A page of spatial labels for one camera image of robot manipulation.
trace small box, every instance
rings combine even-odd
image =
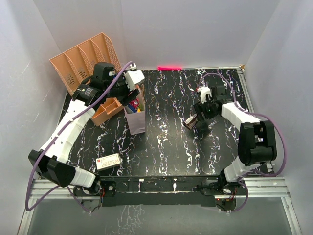
[[[129,132],[131,135],[146,132],[146,111],[145,111],[145,101],[142,96],[141,90],[140,94],[137,96],[141,112],[129,114],[124,108],[126,120],[128,123]]]
[[[99,33],[93,38],[51,58],[50,62],[70,95],[74,94],[85,78],[93,75],[93,68],[97,62],[114,64],[116,72],[120,72],[122,69],[113,43],[104,33]],[[108,98],[104,104],[101,104],[91,120],[96,126],[99,126],[122,109],[123,106],[116,98]]]
[[[96,159],[97,169],[99,171],[118,166],[121,164],[121,162],[122,159],[120,158],[118,153]]]

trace metal frame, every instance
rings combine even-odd
[[[254,109],[253,109],[253,106],[252,106],[252,103],[251,103],[251,99],[250,99],[250,96],[249,96],[249,93],[248,93],[248,89],[247,89],[247,86],[246,86],[246,78],[245,78],[245,75],[244,75],[244,71],[240,67],[237,67],[237,74],[239,76],[239,80],[240,80],[240,83],[242,85],[242,88],[243,88],[243,91],[244,91],[244,94],[245,94],[245,98],[246,98],[246,101],[247,101],[247,104],[248,104],[248,108],[249,108],[249,110],[251,110],[251,112],[254,113]],[[288,219],[289,226],[290,226],[292,234],[293,235],[302,235],[302,232],[301,232],[301,229],[300,229],[300,226],[299,226],[296,214],[294,212],[294,209],[293,209],[293,206],[292,206],[292,203],[291,203],[291,197],[281,197],[281,199],[282,199],[282,203],[283,203],[283,206],[284,206],[284,209],[285,209],[285,213],[286,213],[286,216],[287,216],[287,219]]]
[[[222,67],[208,67],[206,69],[218,69]],[[250,100],[250,96],[248,94],[248,90],[246,87],[246,80],[243,74],[243,71],[240,67],[223,67],[223,68],[235,68],[237,69],[237,73],[240,79],[240,83],[243,87],[243,91],[246,97],[246,101],[248,104],[248,108],[254,112],[252,103]],[[287,184],[285,179],[282,177],[273,177],[273,178],[255,178],[249,177],[245,178],[246,186],[249,190],[249,197],[280,197],[285,209],[285,213],[292,231],[293,235],[301,235],[301,229],[299,223],[297,221],[292,203],[290,193],[287,188]],[[32,191],[30,195],[30,206],[34,205],[37,199],[39,199],[43,194],[45,194],[48,190],[54,187],[55,184],[50,182],[49,180],[34,180]],[[215,195],[215,198],[227,198],[226,195]],[[237,198],[245,197],[245,195],[237,195]],[[95,196],[82,196],[77,197],[80,200],[86,199],[99,199],[99,197]],[[72,199],[67,188],[57,188],[51,194],[49,194],[45,199]],[[31,219],[34,211],[27,212],[25,211],[21,220],[21,224],[18,230],[18,235],[27,235],[28,229],[31,223]]]

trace black marble surface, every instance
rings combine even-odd
[[[144,70],[146,132],[130,135],[124,111],[96,127],[90,120],[70,153],[69,164],[97,172],[95,159],[119,153],[120,167],[100,175],[218,175],[237,156],[239,132],[222,117],[197,124],[189,131],[182,122],[199,99],[195,89],[207,72],[223,75],[243,108],[247,102],[236,69]],[[226,85],[218,76],[203,85]],[[67,95],[63,113],[70,96]]]

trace white wall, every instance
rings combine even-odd
[[[245,64],[278,0],[122,0],[127,57],[143,68]]]
[[[127,63],[120,0],[34,0],[61,52],[104,32]]]
[[[0,234],[16,234],[31,163],[56,127],[65,87],[49,62],[60,53],[31,0],[0,1]]]
[[[61,51],[106,33],[141,68],[245,64],[279,0],[34,0]]]
[[[279,124],[289,158],[284,177],[304,234],[313,231],[313,1],[283,0],[246,65],[256,111]]]

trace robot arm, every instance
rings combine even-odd
[[[54,144],[46,151],[38,164],[36,172],[40,176],[51,180],[61,187],[75,185],[85,187],[89,192],[99,191],[99,176],[90,171],[67,165],[69,153],[87,121],[94,115],[100,104],[105,102],[106,98],[117,97],[122,105],[127,105],[130,101],[136,98],[139,94],[139,90],[136,89],[135,86],[144,81],[144,76],[141,70],[137,70],[135,64],[131,66],[131,70],[124,73],[124,76],[118,80],[101,102],[77,119],[72,120],[72,118],[84,111],[103,94],[104,90],[114,79],[114,75],[115,70],[113,64],[104,62],[97,63],[94,66],[93,76],[83,81],[73,94],[66,114],[49,140],[39,151],[32,150],[30,152],[28,158],[34,165],[51,140],[57,136],[57,133],[60,132],[68,121],[71,121],[61,135],[58,136]]]
[[[198,121],[217,115],[229,120],[239,130],[238,157],[219,175],[215,187],[219,190],[231,182],[237,182],[246,173],[276,159],[274,126],[241,111],[238,103],[226,95],[224,86],[197,89],[201,102],[194,105],[196,113],[184,125],[191,129]]]

